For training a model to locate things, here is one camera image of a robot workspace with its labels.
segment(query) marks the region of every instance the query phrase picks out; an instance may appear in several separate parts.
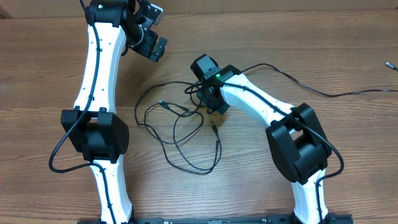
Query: black cable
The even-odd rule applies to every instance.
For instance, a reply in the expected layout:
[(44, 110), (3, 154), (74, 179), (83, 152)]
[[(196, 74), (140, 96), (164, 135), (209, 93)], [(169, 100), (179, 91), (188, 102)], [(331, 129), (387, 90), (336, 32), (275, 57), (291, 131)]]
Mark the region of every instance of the black cable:
[(292, 122), (294, 122), (295, 124), (299, 125), (303, 130), (306, 130), (310, 133), (312, 133), (313, 135), (315, 135), (317, 138), (319, 138), (324, 144), (326, 144), (328, 147), (331, 148), (331, 150), (336, 154), (337, 158), (340, 161), (340, 169), (332, 174), (328, 174), (325, 175), (321, 178), (319, 178), (316, 183), (316, 193), (317, 193), (317, 203), (318, 203), (318, 211), (319, 211), (319, 216), (320, 216), (320, 220), (321, 223), (323, 222), (322, 220), (322, 210), (321, 210), (321, 205), (320, 205), (320, 197), (319, 197), (319, 183), (327, 178), (330, 177), (334, 177), (338, 174), (340, 174), (343, 169), (344, 169), (344, 160), (343, 157), (341, 156), (341, 154), (339, 153), (339, 151), (329, 142), (327, 141), (324, 137), (322, 137), (321, 135), (319, 135), (316, 131), (314, 131), (313, 129), (311, 129), (310, 127), (308, 127), (307, 125), (303, 124), (301, 121), (293, 118), (291, 115), (283, 112), (281, 109), (279, 109), (277, 106), (273, 105), (270, 101), (266, 100), (262, 95), (260, 95), (258, 92), (246, 87), (246, 86), (241, 86), (241, 85), (236, 85), (236, 84), (232, 84), (232, 83), (224, 83), (224, 85), (226, 86), (232, 86), (232, 87), (236, 87), (236, 88), (240, 88), (246, 91), (251, 92), (252, 94), (256, 95), (258, 98), (260, 98), (263, 102), (265, 102), (268, 106), (270, 106), (273, 110), (275, 110), (276, 112), (280, 113), (281, 115), (284, 115), (286, 117), (288, 117)]
[(98, 70), (100, 67), (100, 53), (101, 53), (101, 48), (100, 48), (100, 38), (98, 36), (98, 31), (95, 27), (95, 24), (93, 21), (91, 21), (87, 11), (86, 11), (86, 6), (83, 2), (83, 0), (80, 0), (80, 4), (81, 7), (83, 8), (84, 12), (85, 12), (85, 16), (86, 16), (86, 20), (88, 21), (89, 25), (92, 26), (93, 30), (94, 30), (94, 34), (95, 34), (95, 39), (96, 39), (96, 44), (97, 44), (97, 54), (96, 54), (96, 62), (95, 62), (95, 71), (94, 71), (94, 77), (93, 77), (93, 84), (91, 85), (91, 90), (90, 90), (90, 94), (88, 95), (88, 101), (86, 104), (85, 109), (83, 110), (83, 112), (81, 113), (81, 115), (78, 117), (78, 119), (76, 120), (76, 122), (72, 125), (72, 127), (65, 133), (65, 135), (61, 138), (61, 140), (59, 141), (59, 143), (57, 144), (57, 146), (55, 146), (53, 152), (51, 153), (50, 159), (49, 159), (49, 167), (50, 170), (52, 170), (53, 172), (59, 173), (59, 174), (63, 174), (66, 172), (70, 172), (70, 171), (74, 171), (83, 167), (88, 167), (88, 166), (95, 166), (99, 169), (99, 171), (102, 173), (103, 176), (103, 180), (104, 180), (104, 186), (105, 186), (105, 197), (106, 197), (106, 202), (108, 203), (108, 208), (109, 211), (111, 213), (112, 216), (112, 221), (114, 224), (116, 224), (116, 219), (114, 217), (114, 213), (113, 213), (113, 209), (112, 209), (112, 204), (111, 204), (111, 200), (109, 197), (109, 191), (108, 191), (108, 183), (106, 181), (106, 174), (104, 171), (104, 168), (99, 165), (99, 164), (95, 164), (94, 162), (90, 162), (90, 163), (86, 163), (86, 164), (81, 164), (78, 166), (74, 166), (68, 169), (56, 169), (53, 166), (53, 160), (55, 155), (57, 155), (58, 150), (61, 148), (62, 144), (65, 142), (65, 140), (69, 137), (70, 133), (81, 123), (82, 119), (84, 118), (84, 116), (86, 115), (88, 108), (90, 108), (91, 102), (94, 99), (94, 90), (95, 90), (95, 84), (97, 81), (97, 77), (98, 77)]
[[(163, 149), (163, 153), (164, 156), (166, 158), (166, 161), (174, 168), (185, 171), (185, 172), (189, 172), (191, 174), (199, 174), (199, 175), (205, 175), (205, 174), (209, 174), (210, 172), (213, 171), (213, 169), (217, 166), (217, 164), (219, 163), (220, 159), (221, 159), (221, 155), (222, 155), (222, 146), (221, 146), (221, 140), (220, 137), (218, 135), (218, 130), (217, 127), (215, 125), (212, 126), (214, 133), (216, 134), (217, 140), (216, 140), (216, 152), (215, 152), (215, 159), (213, 161), (213, 165), (210, 168), (199, 168), (195, 165), (193, 165), (183, 154), (183, 152), (180, 149), (180, 146), (178, 145), (180, 142), (184, 141), (186, 138), (189, 138), (192, 134), (194, 134), (195, 132), (197, 132), (203, 125), (204, 122), (204, 118), (203, 115), (201, 113), (198, 112), (199, 108), (202, 107), (201, 102), (195, 103), (193, 98), (192, 98), (192, 93), (197, 92), (197, 90), (200, 90), (199, 88), (199, 81), (197, 81), (196, 83), (189, 83), (189, 82), (181, 82), (181, 81), (172, 81), (172, 82), (166, 82), (166, 83), (162, 83), (162, 84), (158, 84), (158, 85), (154, 85), (150, 88), (148, 88), (143, 94), (142, 96), (138, 99), (138, 102), (136, 103), (136, 106), (134, 108), (134, 118), (136, 120), (136, 123), (140, 126), (145, 126), (146, 130), (148, 131), (148, 133), (154, 137), (156, 140), (158, 140), (160, 142), (160, 145), (162, 146)], [(195, 110), (190, 111), (188, 108), (185, 108), (183, 106), (180, 106), (178, 104), (175, 103), (168, 103), (168, 102), (164, 102), (164, 101), (160, 101), (159, 103), (156, 103), (150, 107), (148, 107), (144, 113), (144, 122), (140, 123), (138, 121), (137, 118), (137, 108), (140, 105), (141, 101), (147, 96), (147, 94), (153, 90), (154, 88), (158, 88), (158, 87), (162, 87), (162, 86), (166, 86), (169, 84), (184, 84), (184, 85), (189, 85), (189, 87), (187, 88), (187, 90), (190, 90), (190, 100), (191, 102), (196, 106)], [(183, 110), (183, 113), (178, 113), (175, 110), (173, 110), (172, 108), (170, 108), (169, 105), (172, 106), (176, 106), (179, 109)], [(147, 115), (152, 111), (152, 108), (155, 108), (156, 106), (162, 106), (163, 108), (171, 111), (173, 114), (177, 115), (177, 119), (174, 122), (174, 126), (173, 126), (173, 142), (167, 142), (164, 141), (160, 138), (160, 136), (157, 134), (156, 130), (149, 124), (147, 124)], [(180, 140), (176, 140), (175, 138), (175, 130), (177, 127), (177, 123), (179, 121), (180, 118), (187, 118), (190, 117), (194, 114), (198, 114), (201, 117), (201, 123), (192, 131), (190, 132), (188, 135), (186, 135), (184, 138), (181, 138)], [(171, 162), (167, 156), (166, 150), (165, 150), (165, 146), (164, 144), (174, 144), (175, 147), (177, 148), (178, 152), (180, 153), (180, 155), (183, 157), (183, 159), (185, 160), (185, 162), (187, 162), (187, 164), (189, 164), (192, 168), (199, 170), (199, 171), (194, 171), (194, 170), (189, 170), (180, 166), (175, 165), (173, 162)]]
[(294, 78), (293, 76), (289, 75), (288, 73), (285, 73), (285, 72), (282, 71), (282, 70), (279, 70), (279, 69), (276, 68), (275, 66), (270, 65), (270, 64), (268, 64), (268, 63), (260, 63), (260, 64), (257, 64), (257, 65), (251, 66), (251, 67), (249, 67), (249, 68), (247, 68), (247, 69), (245, 69), (245, 70), (242, 70), (241, 72), (242, 72), (242, 73), (243, 73), (243, 72), (246, 72), (246, 71), (248, 71), (248, 70), (250, 70), (250, 69), (256, 68), (256, 67), (261, 66), (261, 65), (266, 65), (266, 66), (268, 66), (268, 67), (271, 67), (271, 68), (273, 68), (275, 71), (277, 71), (277, 72), (279, 72), (279, 73), (285, 75), (287, 78), (289, 78), (289, 79), (292, 80), (293, 82), (299, 84), (300, 86), (302, 86), (302, 87), (304, 87), (304, 88), (306, 88), (306, 89), (308, 89), (308, 90), (314, 91), (315, 93), (318, 93), (318, 94), (320, 94), (320, 95), (323, 95), (323, 96), (326, 96), (326, 97), (330, 97), (330, 98), (336, 98), (336, 97), (339, 97), (339, 96), (355, 95), (355, 94), (367, 93), (367, 92), (398, 92), (398, 90), (361, 90), (361, 91), (352, 91), (352, 92), (349, 92), (349, 93), (340, 93), (340, 94), (335, 94), (335, 95), (334, 95), (334, 94), (327, 94), (327, 93), (323, 93), (323, 92), (321, 92), (321, 91), (319, 91), (319, 90), (316, 90), (316, 89), (314, 89), (314, 88), (312, 88), (312, 87), (310, 87), (310, 86), (308, 86), (308, 85), (303, 84), (302, 82), (298, 81), (298, 80), (297, 80), (296, 78)]

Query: wooden surface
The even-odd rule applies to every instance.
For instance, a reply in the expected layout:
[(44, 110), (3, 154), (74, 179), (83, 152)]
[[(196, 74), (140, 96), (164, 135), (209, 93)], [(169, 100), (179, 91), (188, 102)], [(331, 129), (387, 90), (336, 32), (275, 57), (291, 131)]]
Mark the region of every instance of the wooden surface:
[[(254, 217), (290, 213), (290, 183), (275, 168), (264, 130), (237, 109), (205, 115), (205, 125), (182, 147), (194, 163), (208, 166), (218, 125), (223, 157), (209, 175), (168, 165), (159, 143), (138, 127), (133, 107), (148, 87), (171, 80), (195, 81), (189, 66), (207, 53), (222, 66), (244, 69), (271, 63), (327, 93), (369, 88), (398, 89), (398, 11), (263, 12), (167, 16), (156, 31), (168, 38), (159, 63), (129, 52), (120, 61), (116, 104), (129, 125), (125, 157), (127, 190), (137, 217)], [(76, 223), (100, 217), (90, 169), (55, 174), (48, 159), (64, 134), (62, 109), (71, 109), (81, 85), (87, 33), (83, 18), (0, 21), (0, 223)], [(249, 79), (293, 105), (306, 102), (328, 139), (345, 159), (345, 170), (325, 182), (330, 212), (352, 213), (355, 223), (398, 223), (398, 94), (365, 93), (328, 99), (269, 69)], [(139, 116), (159, 99), (193, 108), (184, 86), (148, 96)], [(156, 109), (149, 122), (171, 139), (175, 117)], [(198, 122), (184, 120), (182, 136)], [(174, 147), (170, 158), (184, 164)], [(55, 159), (81, 164), (68, 141)], [(339, 166), (335, 156), (328, 172)]]
[[(89, 5), (91, 0), (84, 0)], [(396, 0), (151, 0), (166, 14), (395, 9)], [(13, 18), (80, 17), (78, 0), (0, 0)]]

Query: wooden table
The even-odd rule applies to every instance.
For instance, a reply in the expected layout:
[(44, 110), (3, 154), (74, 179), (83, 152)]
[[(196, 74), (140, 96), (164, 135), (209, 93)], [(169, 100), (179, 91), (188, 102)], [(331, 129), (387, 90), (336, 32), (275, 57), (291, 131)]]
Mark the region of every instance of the wooden table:
[[(275, 168), (263, 129), (235, 108), (205, 115), (205, 125), (183, 145), (194, 163), (208, 166), (218, 124), (223, 157), (209, 175), (168, 165), (155, 139), (134, 121), (134, 105), (150, 86), (195, 81), (189, 66), (206, 53), (221, 66), (244, 69), (271, 63), (327, 93), (398, 89), (398, 11), (311, 11), (167, 16), (155, 30), (169, 43), (159, 63), (129, 52), (120, 61), (116, 104), (130, 129), (125, 157), (127, 191), (137, 217), (255, 217), (290, 213), (290, 183)], [(93, 174), (49, 170), (48, 159), (64, 130), (62, 109), (72, 109), (86, 61), (83, 18), (0, 21), (0, 223), (76, 223), (100, 217)], [(325, 182), (330, 212), (352, 213), (356, 223), (398, 223), (398, 94), (365, 93), (325, 98), (282, 75), (258, 68), (249, 79), (268, 94), (317, 112), (345, 170)], [(184, 86), (151, 93), (139, 108), (159, 99), (193, 108)], [(175, 117), (156, 109), (149, 116), (165, 139)], [(178, 136), (198, 118), (179, 124)], [(174, 147), (171, 160), (185, 164)], [(81, 164), (68, 141), (56, 167)], [(328, 172), (339, 166), (333, 155)]]

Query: tabletop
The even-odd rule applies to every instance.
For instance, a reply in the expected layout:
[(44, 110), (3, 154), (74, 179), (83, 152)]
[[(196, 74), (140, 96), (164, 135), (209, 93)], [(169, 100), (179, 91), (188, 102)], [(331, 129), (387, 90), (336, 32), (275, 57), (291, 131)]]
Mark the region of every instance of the tabletop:
[[(118, 116), (128, 124), (124, 158), (127, 191), (136, 217), (258, 217), (291, 213), (292, 187), (276, 169), (265, 131), (236, 108), (204, 114), (205, 123), (182, 151), (209, 166), (215, 151), (211, 124), (218, 125), (223, 155), (214, 171), (198, 176), (167, 164), (158, 141), (134, 120), (134, 105), (150, 86), (196, 81), (191, 63), (208, 54), (222, 67), (271, 63), (327, 93), (398, 89), (398, 11), (310, 11), (166, 16), (154, 30), (169, 42), (159, 63), (129, 52), (120, 60)], [(65, 133), (61, 110), (72, 109), (86, 62), (84, 18), (0, 20), (0, 223), (76, 223), (101, 215), (90, 169), (56, 174), (49, 156)], [(316, 111), (327, 138), (345, 160), (343, 173), (324, 183), (330, 212), (353, 214), (355, 223), (398, 223), (398, 94), (363, 93), (325, 98), (275, 71), (246, 75), (273, 97)], [(138, 108), (159, 99), (194, 108), (185, 86), (154, 90)], [(175, 116), (156, 108), (148, 117), (164, 139)], [(200, 118), (182, 120), (183, 136)], [(173, 146), (170, 159), (185, 166)], [(70, 141), (54, 163), (84, 162)], [(339, 168), (335, 155), (328, 173)]]

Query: cable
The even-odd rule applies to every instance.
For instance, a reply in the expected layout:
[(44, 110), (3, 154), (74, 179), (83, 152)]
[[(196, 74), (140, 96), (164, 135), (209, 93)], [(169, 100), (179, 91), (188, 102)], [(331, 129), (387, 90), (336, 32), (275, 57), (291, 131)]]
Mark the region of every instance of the cable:
[(95, 71), (94, 71), (94, 77), (93, 77), (93, 84), (91, 85), (91, 90), (90, 90), (90, 94), (88, 95), (88, 101), (86, 104), (85, 109), (83, 110), (83, 112), (81, 113), (81, 115), (78, 117), (78, 119), (76, 120), (76, 122), (72, 125), (72, 127), (65, 133), (65, 135), (61, 138), (61, 140), (59, 141), (59, 143), (57, 144), (57, 146), (55, 146), (53, 152), (51, 153), (50, 159), (49, 159), (49, 167), (50, 170), (52, 170), (53, 172), (62, 174), (62, 173), (66, 173), (66, 172), (71, 172), (73, 170), (77, 170), (83, 167), (88, 167), (88, 166), (95, 166), (99, 169), (99, 171), (102, 173), (103, 176), (103, 180), (104, 180), (104, 186), (105, 186), (105, 197), (106, 197), (106, 202), (108, 203), (108, 208), (109, 211), (111, 213), (112, 216), (112, 221), (114, 224), (116, 224), (116, 219), (114, 217), (114, 213), (113, 213), (113, 209), (112, 209), (112, 204), (111, 204), (111, 200), (109, 197), (109, 190), (108, 190), (108, 183), (106, 181), (106, 175), (105, 175), (105, 171), (104, 168), (99, 165), (99, 164), (95, 164), (94, 162), (90, 162), (90, 163), (86, 163), (86, 164), (81, 164), (78, 166), (74, 166), (68, 169), (56, 169), (53, 166), (53, 160), (55, 155), (57, 155), (58, 150), (61, 148), (62, 144), (65, 142), (65, 140), (69, 137), (70, 133), (78, 126), (78, 124), (81, 123), (82, 119), (84, 118), (84, 116), (86, 115), (88, 108), (90, 108), (91, 102), (94, 99), (94, 89), (95, 89), (95, 84), (97, 81), (97, 77), (98, 77), (98, 70), (100, 67), (100, 53), (101, 53), (101, 47), (100, 47), (100, 38), (98, 36), (98, 31), (95, 27), (95, 24), (93, 21), (91, 21), (90, 16), (88, 15), (87, 11), (86, 11), (86, 6), (85, 3), (83, 2), (83, 0), (80, 0), (80, 4), (81, 7), (83, 8), (84, 12), (85, 12), (85, 16), (86, 16), (86, 20), (89, 23), (90, 26), (92, 26), (93, 30), (94, 30), (94, 34), (95, 34), (95, 39), (96, 39), (96, 44), (97, 44), (97, 54), (96, 54), (96, 62), (95, 62)]
[[(162, 83), (162, 84), (158, 84), (158, 85), (154, 85), (150, 88), (148, 88), (142, 95), (141, 97), (138, 99), (138, 102), (136, 103), (136, 106), (134, 108), (134, 118), (136, 120), (136, 123), (140, 126), (145, 126), (146, 130), (148, 131), (148, 133), (154, 137), (156, 140), (158, 140), (160, 142), (160, 145), (162, 146), (163, 149), (163, 153), (164, 156), (166, 158), (166, 161), (174, 168), (185, 171), (185, 172), (189, 172), (191, 174), (198, 174), (198, 175), (205, 175), (205, 174), (209, 174), (210, 172), (213, 171), (213, 169), (217, 166), (217, 164), (219, 163), (220, 159), (221, 159), (221, 155), (222, 155), (222, 146), (221, 146), (221, 140), (220, 140), (220, 136), (218, 135), (218, 130), (217, 127), (215, 125), (212, 126), (214, 133), (216, 134), (217, 140), (216, 140), (216, 152), (215, 152), (215, 159), (213, 161), (213, 165), (210, 168), (200, 168), (197, 167), (195, 165), (193, 165), (183, 154), (183, 152), (180, 149), (180, 146), (178, 145), (180, 142), (184, 141), (186, 138), (189, 138), (192, 134), (194, 134), (195, 132), (197, 132), (203, 125), (203, 115), (201, 113), (198, 112), (199, 108), (203, 107), (201, 105), (201, 102), (199, 102), (199, 104), (195, 103), (193, 98), (192, 98), (192, 93), (197, 92), (197, 90), (201, 90), (199, 88), (199, 81), (197, 81), (196, 83), (189, 83), (189, 82), (181, 82), (181, 81), (172, 81), (172, 82), (166, 82), (166, 83)], [(184, 84), (184, 85), (189, 85), (189, 87), (186, 90), (190, 89), (190, 92), (188, 94), (190, 94), (190, 100), (191, 102), (196, 106), (196, 109), (193, 111), (190, 111), (188, 108), (180, 106), (178, 104), (175, 103), (168, 103), (168, 102), (164, 102), (162, 100), (160, 100), (158, 103), (148, 107), (148, 109), (146, 109), (145, 113), (144, 113), (144, 122), (140, 123), (138, 121), (137, 118), (137, 108), (140, 105), (141, 101), (147, 96), (147, 94), (153, 90), (154, 88), (159, 88), (162, 86), (166, 86), (169, 84)], [(172, 106), (176, 106), (179, 109), (183, 110), (183, 113), (178, 113), (177, 111), (173, 110), (172, 108), (170, 108), (169, 105)], [(169, 111), (171, 111), (173, 114), (177, 115), (177, 119), (174, 122), (174, 126), (173, 126), (173, 142), (167, 142), (164, 141), (160, 138), (160, 136), (157, 134), (156, 130), (149, 124), (147, 124), (147, 115), (152, 111), (153, 108), (155, 108), (156, 106), (161, 106)], [(198, 114), (201, 117), (201, 123), (192, 131), (190, 132), (188, 135), (186, 135), (184, 138), (181, 138), (180, 140), (176, 140), (175, 137), (175, 130), (177, 127), (177, 123), (179, 121), (180, 118), (187, 118), (190, 117), (194, 114)], [(180, 166), (175, 165), (173, 162), (171, 162), (169, 160), (169, 157), (167, 156), (166, 150), (165, 150), (165, 146), (164, 144), (174, 144), (175, 147), (177, 148), (178, 152), (180, 153), (180, 155), (183, 157), (183, 159), (185, 160), (185, 162), (190, 165), (192, 168), (199, 170), (199, 171), (194, 171), (194, 170), (189, 170)]]
[(256, 67), (261, 66), (261, 65), (266, 65), (266, 66), (268, 66), (268, 67), (271, 67), (271, 68), (273, 68), (275, 71), (277, 71), (277, 72), (279, 72), (279, 73), (285, 75), (287, 78), (289, 78), (289, 79), (292, 80), (293, 82), (299, 84), (300, 86), (302, 86), (302, 87), (304, 87), (304, 88), (306, 88), (306, 89), (308, 89), (308, 90), (314, 91), (315, 93), (318, 93), (318, 94), (320, 94), (320, 95), (323, 95), (323, 96), (326, 96), (326, 97), (330, 97), (330, 98), (336, 98), (336, 97), (339, 97), (339, 96), (347, 96), (347, 95), (355, 95), (355, 94), (367, 93), (367, 92), (398, 92), (398, 90), (361, 90), (361, 91), (353, 91), (353, 92), (349, 92), (349, 93), (340, 93), (340, 94), (335, 94), (335, 95), (334, 95), (334, 94), (327, 94), (327, 93), (323, 93), (323, 92), (321, 92), (321, 91), (319, 91), (319, 90), (316, 90), (316, 89), (314, 89), (314, 88), (312, 88), (312, 87), (310, 87), (310, 86), (308, 86), (308, 85), (303, 84), (302, 82), (298, 81), (298, 80), (297, 80), (296, 78), (294, 78), (293, 76), (289, 75), (288, 73), (285, 73), (285, 72), (282, 71), (282, 70), (279, 70), (279, 69), (276, 68), (275, 66), (270, 65), (270, 64), (268, 64), (268, 63), (260, 63), (260, 64), (257, 64), (257, 65), (251, 66), (251, 67), (249, 67), (249, 68), (247, 68), (247, 69), (245, 69), (245, 70), (242, 70), (241, 72), (242, 72), (242, 73), (243, 73), (243, 72), (246, 72), (246, 71), (248, 71), (248, 70), (250, 70), (250, 69), (256, 68)]
[(232, 83), (224, 83), (224, 85), (226, 86), (232, 86), (232, 87), (236, 87), (236, 88), (240, 88), (246, 91), (251, 92), (252, 94), (256, 95), (260, 100), (262, 100), (263, 102), (265, 102), (268, 106), (270, 106), (273, 110), (275, 110), (276, 112), (280, 113), (281, 115), (284, 115), (286, 117), (288, 117), (292, 122), (294, 122), (295, 124), (299, 125), (303, 130), (306, 130), (310, 133), (312, 133), (313, 135), (315, 135), (317, 138), (319, 138), (324, 144), (326, 144), (328, 147), (331, 148), (331, 150), (336, 154), (337, 158), (340, 161), (340, 168), (338, 171), (332, 173), (332, 174), (328, 174), (325, 175), (321, 178), (319, 178), (316, 182), (315, 182), (315, 186), (316, 186), (316, 193), (317, 193), (317, 204), (318, 204), (318, 211), (319, 211), (319, 216), (320, 216), (320, 220), (321, 223), (323, 222), (322, 220), (322, 210), (321, 210), (321, 205), (320, 205), (320, 196), (319, 196), (319, 186), (320, 186), (320, 182), (330, 178), (330, 177), (334, 177), (338, 174), (340, 174), (343, 169), (344, 169), (344, 160), (343, 157), (341, 156), (341, 154), (339, 153), (339, 151), (329, 142), (327, 141), (324, 137), (322, 137), (321, 135), (319, 135), (316, 131), (314, 131), (313, 129), (311, 129), (310, 127), (308, 127), (307, 125), (303, 124), (301, 121), (293, 118), (291, 115), (283, 112), (281, 109), (279, 109), (277, 106), (273, 105), (270, 101), (266, 100), (262, 95), (260, 95), (258, 92), (246, 87), (246, 86), (241, 86), (241, 85), (236, 85), (236, 84), (232, 84)]

